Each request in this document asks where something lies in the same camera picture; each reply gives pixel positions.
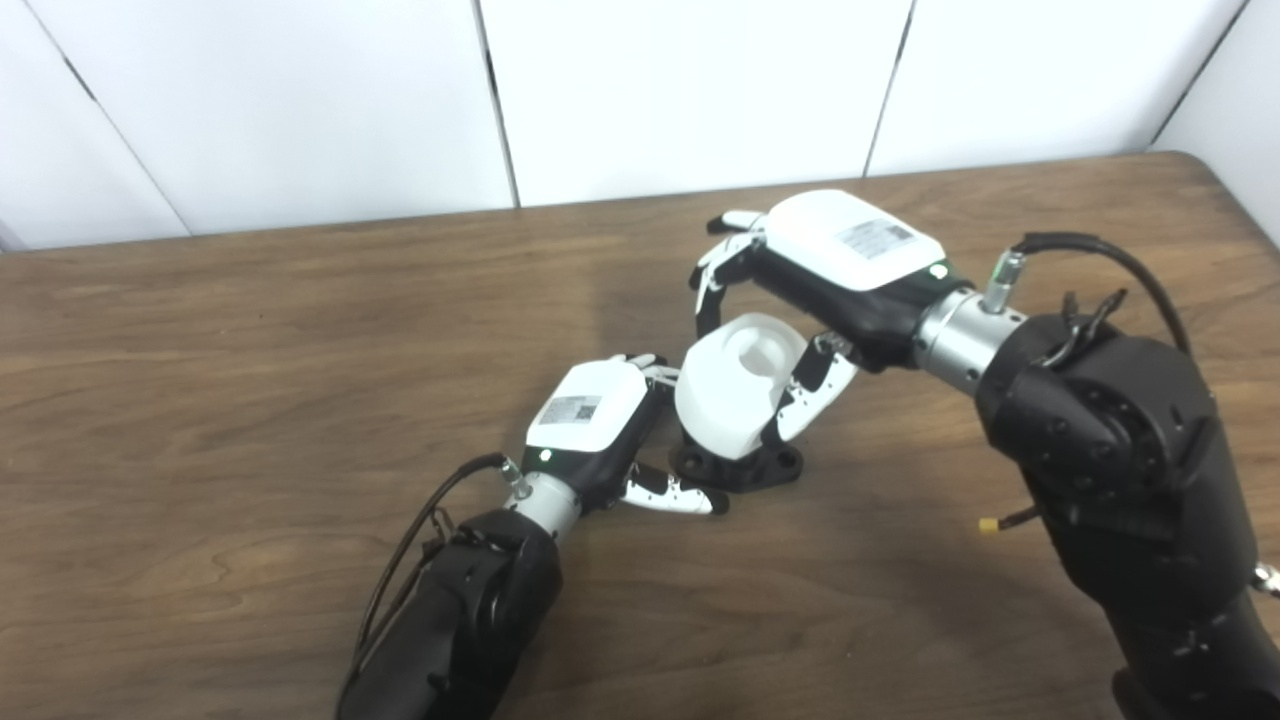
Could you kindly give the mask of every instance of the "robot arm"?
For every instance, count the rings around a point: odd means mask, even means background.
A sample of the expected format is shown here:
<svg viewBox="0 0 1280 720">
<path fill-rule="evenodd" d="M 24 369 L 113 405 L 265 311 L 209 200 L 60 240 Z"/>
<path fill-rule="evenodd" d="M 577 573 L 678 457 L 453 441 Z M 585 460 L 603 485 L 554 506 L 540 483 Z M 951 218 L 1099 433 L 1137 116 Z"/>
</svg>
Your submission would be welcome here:
<svg viewBox="0 0 1280 720">
<path fill-rule="evenodd" d="M 558 544 L 580 516 L 618 501 L 700 515 L 728 509 L 723 493 L 635 461 L 669 404 L 676 374 L 653 355 L 576 365 L 530 424 L 522 470 L 489 455 L 445 482 L 370 601 L 338 700 L 339 720 L 489 717 L 559 593 Z M 452 530 L 438 512 L 440 497 L 485 468 L 502 473 L 509 497 Z M 385 580 L 428 519 L 438 537 L 371 628 Z"/>
<path fill-rule="evenodd" d="M 718 246 L 695 270 L 699 336 L 718 324 L 723 287 L 754 281 L 847 338 L 864 369 L 922 369 L 974 397 L 1036 502 L 1021 519 L 1043 519 L 1073 583 L 1111 621 L 1128 662 L 1114 683 L 1125 716 L 1280 717 L 1280 655 L 1247 593 L 1280 583 L 1258 569 L 1213 396 L 1158 282 L 1098 238 L 1051 233 L 1006 252 L 979 295 L 932 238 L 868 208 L 818 191 L 713 220 L 750 242 Z M 1027 256 L 1043 250 L 1123 264 L 1178 347 L 1108 324 L 1123 293 L 1088 318 L 1071 295 L 1060 315 L 1007 307 Z"/>
</svg>

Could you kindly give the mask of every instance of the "wood grain surface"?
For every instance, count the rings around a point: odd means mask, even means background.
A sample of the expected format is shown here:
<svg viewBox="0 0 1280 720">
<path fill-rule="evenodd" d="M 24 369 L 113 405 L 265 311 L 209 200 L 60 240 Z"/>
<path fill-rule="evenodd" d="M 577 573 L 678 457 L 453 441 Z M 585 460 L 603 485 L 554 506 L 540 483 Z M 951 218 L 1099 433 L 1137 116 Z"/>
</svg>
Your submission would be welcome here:
<svg viewBox="0 0 1280 720">
<path fill-rule="evenodd" d="M 1192 331 L 1265 556 L 1280 557 L 1280 258 L 1196 160 L 826 183 L 970 277 L 1029 229 L 1143 258 Z M 360 609 L 453 468 L 518 452 L 575 363 L 680 359 L 704 222 L 773 187 L 0 256 L 0 717 L 328 717 Z M 1037 258 L 1015 306 L 1134 283 Z M 1162 336 L 1140 295 L 1116 322 Z M 815 325 L 755 288 L 763 310 Z M 644 457 L 663 461 L 671 420 Z M 965 397 L 861 375 L 804 478 L 724 518 L 618 507 L 499 711 L 612 720 L 1117 719 L 1120 664 Z M 504 497 L 463 484 L 456 519 Z M 1262 602 L 1280 633 L 1280 603 Z"/>
</svg>

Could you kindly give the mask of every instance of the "wire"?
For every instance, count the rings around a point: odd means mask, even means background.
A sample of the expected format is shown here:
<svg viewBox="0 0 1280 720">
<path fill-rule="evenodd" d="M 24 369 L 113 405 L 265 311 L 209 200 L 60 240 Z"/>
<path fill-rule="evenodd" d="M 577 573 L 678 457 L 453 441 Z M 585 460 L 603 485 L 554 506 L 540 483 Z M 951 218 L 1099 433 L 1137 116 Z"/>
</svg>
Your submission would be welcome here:
<svg viewBox="0 0 1280 720">
<path fill-rule="evenodd" d="M 342 682 L 342 691 L 338 693 L 338 702 L 334 706 L 334 717 L 340 717 L 342 701 L 347 697 L 347 689 L 355 682 L 356 676 L 360 675 L 360 667 L 369 659 L 370 652 L 378 643 L 378 638 L 381 637 L 383 630 L 390 623 L 392 618 L 399 611 L 408 600 L 410 592 L 413 589 L 413 584 L 417 580 L 419 574 L 430 562 L 431 556 L 424 555 L 417 564 L 413 565 L 413 570 L 404 579 L 399 591 L 392 598 L 390 605 L 387 607 L 387 612 L 383 614 L 381 620 L 379 620 L 378 626 L 374 628 L 374 618 L 378 615 L 378 606 L 381 605 L 383 594 L 387 593 L 387 587 L 392 582 L 392 577 L 396 575 L 396 569 L 399 566 L 401 560 L 404 559 L 404 553 L 408 552 L 410 546 L 413 544 L 413 538 L 422 529 L 422 525 L 435 514 L 436 507 L 444 496 L 449 493 L 458 483 L 466 479 L 468 475 L 484 470 L 485 468 L 500 468 L 507 462 L 507 456 L 500 452 L 490 452 L 489 455 L 481 455 L 479 457 L 472 457 L 471 460 L 463 462 L 458 466 L 452 475 L 440 483 L 440 487 L 435 488 L 431 497 L 426 500 L 422 509 L 417 511 L 417 516 L 410 523 L 404 536 L 401 538 L 396 550 L 392 551 L 392 559 L 387 562 L 387 568 L 383 569 L 381 577 L 378 578 L 378 584 L 374 585 L 374 593 L 369 598 L 369 603 L 365 606 L 365 614 L 360 619 L 360 630 L 356 633 L 356 651 L 351 660 L 351 667 L 347 669 L 347 675 Z"/>
<path fill-rule="evenodd" d="M 1019 510 L 1018 512 L 1010 512 L 1004 518 L 982 518 L 978 520 L 978 532 L 983 534 L 1002 533 L 1011 528 L 1016 528 L 1023 523 L 1029 523 L 1039 518 L 1039 507 L 1034 505 L 1027 510 Z"/>
<path fill-rule="evenodd" d="M 356 633 L 356 655 L 360 656 L 369 641 L 369 630 L 374 625 L 374 616 L 378 614 L 378 606 L 383 601 L 383 594 L 387 592 L 387 585 L 392 582 L 392 575 L 396 574 L 396 569 L 399 566 L 401 560 L 403 560 L 404 553 L 408 552 L 410 546 L 413 544 L 413 538 L 417 537 L 417 532 L 422 529 L 422 524 L 426 523 L 428 518 L 435 512 L 435 507 L 444 500 L 454 486 L 461 483 L 467 475 L 472 475 L 485 468 L 500 468 L 503 462 L 507 461 L 507 456 L 500 452 L 490 452 L 489 455 L 481 455 L 479 457 L 472 457 L 471 460 L 463 462 L 457 470 L 443 483 L 440 487 L 431 493 L 428 498 L 426 505 L 417 511 L 417 518 L 410 523 L 407 530 L 404 530 L 404 537 L 401 538 L 399 544 L 392 551 L 392 559 L 387 562 L 387 568 L 383 570 L 383 575 L 378 578 L 378 584 L 374 585 L 374 594 L 369 598 L 369 603 L 365 606 L 365 615 L 360 620 L 360 630 Z"/>
<path fill-rule="evenodd" d="M 1093 234 L 1074 232 L 1030 232 L 1027 233 L 1027 236 L 1023 237 L 1023 241 L 1015 245 L 1011 250 L 1024 255 L 1034 255 L 1046 250 L 1074 250 L 1076 252 L 1091 252 L 1110 258 L 1125 270 L 1129 270 L 1129 274 L 1142 283 L 1147 295 L 1151 296 L 1151 299 L 1156 302 L 1156 307 L 1160 309 L 1160 316 L 1165 320 L 1165 325 L 1169 327 L 1169 333 L 1174 336 L 1174 345 L 1178 350 L 1181 350 L 1188 356 L 1192 354 L 1192 342 L 1187 336 L 1187 328 L 1183 325 L 1183 319 L 1179 316 L 1178 309 L 1174 307 L 1174 301 L 1169 299 L 1169 292 L 1165 290 L 1165 286 L 1160 284 L 1156 275 L 1153 275 L 1151 270 L 1142 264 L 1142 261 L 1121 250 L 1119 246 Z"/>
</svg>

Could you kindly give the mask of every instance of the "white wall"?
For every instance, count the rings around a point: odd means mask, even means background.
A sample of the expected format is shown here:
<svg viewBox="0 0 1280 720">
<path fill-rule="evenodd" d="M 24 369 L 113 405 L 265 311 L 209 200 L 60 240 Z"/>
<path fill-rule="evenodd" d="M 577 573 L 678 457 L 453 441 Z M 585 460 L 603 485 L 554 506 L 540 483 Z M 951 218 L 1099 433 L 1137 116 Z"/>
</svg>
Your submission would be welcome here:
<svg viewBox="0 0 1280 720">
<path fill-rule="evenodd" d="M 918 0 L 870 174 L 1143 151 L 1242 1 Z"/>
<path fill-rule="evenodd" d="M 0 247 L 187 234 L 22 0 L 0 0 Z"/>
<path fill-rule="evenodd" d="M 909 0 L 481 0 L 520 200 L 859 177 Z"/>
<path fill-rule="evenodd" d="M 195 233 L 509 208 L 468 0 L 32 0 Z"/>
<path fill-rule="evenodd" d="M 1249 3 L 1155 150 L 1204 160 L 1280 243 L 1280 3 Z"/>
<path fill-rule="evenodd" d="M 1143 150 L 1242 1 L 0 0 L 0 241 Z"/>
</svg>

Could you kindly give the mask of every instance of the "label sticker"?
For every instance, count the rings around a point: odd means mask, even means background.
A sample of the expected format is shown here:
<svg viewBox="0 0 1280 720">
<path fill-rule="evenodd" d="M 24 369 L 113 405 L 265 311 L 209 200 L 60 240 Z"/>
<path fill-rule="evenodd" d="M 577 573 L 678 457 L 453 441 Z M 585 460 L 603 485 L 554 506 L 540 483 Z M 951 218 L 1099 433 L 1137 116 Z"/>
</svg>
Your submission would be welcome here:
<svg viewBox="0 0 1280 720">
<path fill-rule="evenodd" d="M 874 260 L 881 255 L 915 242 L 911 231 L 883 218 L 859 223 L 836 236 L 845 247 Z"/>
<path fill-rule="evenodd" d="M 599 395 L 571 395 L 566 397 L 553 397 L 547 404 L 539 425 L 588 425 L 595 416 L 595 409 L 600 406 Z"/>
</svg>

